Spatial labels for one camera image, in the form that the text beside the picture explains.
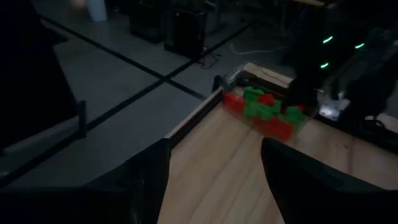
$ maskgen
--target black speaker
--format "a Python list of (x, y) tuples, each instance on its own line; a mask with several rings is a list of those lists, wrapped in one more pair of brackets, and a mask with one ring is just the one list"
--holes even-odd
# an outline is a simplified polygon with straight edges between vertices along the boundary
[(165, 13), (168, 0), (133, 0), (129, 6), (130, 32), (145, 40), (159, 43), (165, 37)]
[(174, 6), (167, 14), (167, 34), (164, 48), (195, 58), (203, 52), (207, 13)]

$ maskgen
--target wooden board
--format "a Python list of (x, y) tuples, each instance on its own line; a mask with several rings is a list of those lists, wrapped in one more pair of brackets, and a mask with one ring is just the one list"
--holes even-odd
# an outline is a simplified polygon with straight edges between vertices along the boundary
[[(262, 168), (262, 137), (216, 106), (172, 151), (158, 223), (284, 223)], [(398, 156), (323, 123), (309, 121), (287, 144), (369, 183), (398, 189)]]

